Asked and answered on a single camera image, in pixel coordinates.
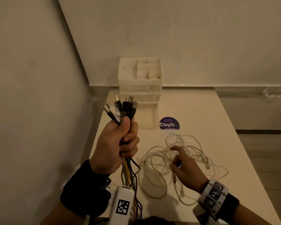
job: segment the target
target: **left hand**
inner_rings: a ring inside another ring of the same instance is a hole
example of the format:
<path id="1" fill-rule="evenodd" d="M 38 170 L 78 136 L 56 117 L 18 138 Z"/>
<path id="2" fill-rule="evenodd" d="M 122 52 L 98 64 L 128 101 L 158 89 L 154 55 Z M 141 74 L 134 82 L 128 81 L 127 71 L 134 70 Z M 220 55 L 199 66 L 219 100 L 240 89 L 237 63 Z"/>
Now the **left hand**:
<path id="1" fill-rule="evenodd" d="M 120 126 L 110 121 L 101 132 L 95 152 L 90 159 L 90 165 L 95 173 L 112 174 L 122 164 L 122 157 L 132 158 L 138 151 L 138 124 L 134 118 L 124 117 Z M 129 144 L 120 145 L 123 138 Z"/>

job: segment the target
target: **right hand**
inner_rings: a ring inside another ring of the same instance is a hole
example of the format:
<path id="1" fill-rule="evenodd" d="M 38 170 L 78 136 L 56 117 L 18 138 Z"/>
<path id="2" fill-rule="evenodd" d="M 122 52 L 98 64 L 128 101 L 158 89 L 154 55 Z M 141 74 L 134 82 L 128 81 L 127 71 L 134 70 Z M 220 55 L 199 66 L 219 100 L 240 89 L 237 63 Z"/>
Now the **right hand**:
<path id="1" fill-rule="evenodd" d="M 208 178 L 183 147 L 173 146 L 170 149 L 179 152 L 170 164 L 171 170 L 183 185 L 201 194 L 209 182 Z"/>

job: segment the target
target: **white table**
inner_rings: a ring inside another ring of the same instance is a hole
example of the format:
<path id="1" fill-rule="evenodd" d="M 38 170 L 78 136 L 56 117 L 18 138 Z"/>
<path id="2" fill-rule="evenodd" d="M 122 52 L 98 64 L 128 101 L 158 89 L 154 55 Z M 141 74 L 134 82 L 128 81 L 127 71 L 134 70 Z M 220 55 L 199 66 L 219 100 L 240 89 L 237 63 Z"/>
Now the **white table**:
<path id="1" fill-rule="evenodd" d="M 118 88 L 111 88 L 107 103 L 113 104 L 116 94 L 119 94 Z M 273 225 L 281 224 L 214 90 L 163 89 L 158 112 L 159 119 L 163 117 L 177 119 L 182 134 L 195 136 L 200 141 L 204 153 L 211 157 L 217 165 L 224 166 L 229 170 L 229 174 L 220 181 L 230 189 L 230 193 L 236 196 L 241 204 L 269 223 Z M 110 118 L 103 112 L 90 157 L 94 153 L 102 129 L 109 121 Z M 163 131 L 160 129 L 138 131 L 140 143 L 138 144 L 139 150 L 134 156 L 135 161 L 139 161 L 153 146 L 165 147 L 166 134 Z M 118 169 L 110 176 L 112 183 L 122 185 L 120 172 L 121 169 Z M 197 193 L 188 189 L 185 194 L 198 197 Z M 168 186 L 168 194 L 163 199 L 148 198 L 140 189 L 137 192 L 137 197 L 143 205 L 144 218 L 155 215 L 169 221 L 197 222 L 192 212 L 194 206 L 185 206 L 180 203 L 173 185 Z M 191 202 L 187 198 L 183 199 L 186 202 Z M 102 216 L 109 216 L 109 208 Z"/>

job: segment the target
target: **wristband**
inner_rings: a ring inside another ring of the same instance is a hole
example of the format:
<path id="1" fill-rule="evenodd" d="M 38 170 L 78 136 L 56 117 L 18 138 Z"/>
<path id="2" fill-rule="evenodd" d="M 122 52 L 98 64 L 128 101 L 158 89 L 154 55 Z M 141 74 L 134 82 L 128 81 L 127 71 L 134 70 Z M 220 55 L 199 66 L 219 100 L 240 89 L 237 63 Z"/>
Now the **wristband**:
<path id="1" fill-rule="evenodd" d="M 89 160 L 84 161 L 64 186 L 61 203 L 80 216 L 100 216 L 106 210 L 111 196 L 105 189 L 110 183 L 108 177 L 109 174 L 94 173 Z"/>
<path id="2" fill-rule="evenodd" d="M 228 188 L 219 181 L 210 180 L 199 197 L 198 203 L 208 210 L 215 220 L 220 218 L 225 222 L 230 222 L 239 205 L 239 200 L 232 196 Z"/>

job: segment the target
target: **purple sticker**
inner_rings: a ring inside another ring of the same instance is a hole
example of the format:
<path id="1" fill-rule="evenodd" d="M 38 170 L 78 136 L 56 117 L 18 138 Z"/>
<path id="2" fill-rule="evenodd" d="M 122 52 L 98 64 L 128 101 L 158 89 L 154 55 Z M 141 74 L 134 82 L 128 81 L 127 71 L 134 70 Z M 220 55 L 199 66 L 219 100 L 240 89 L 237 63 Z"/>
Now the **purple sticker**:
<path id="1" fill-rule="evenodd" d="M 172 117 L 164 117 L 159 122 L 159 127 L 162 130 L 178 130 L 180 129 L 179 122 Z"/>

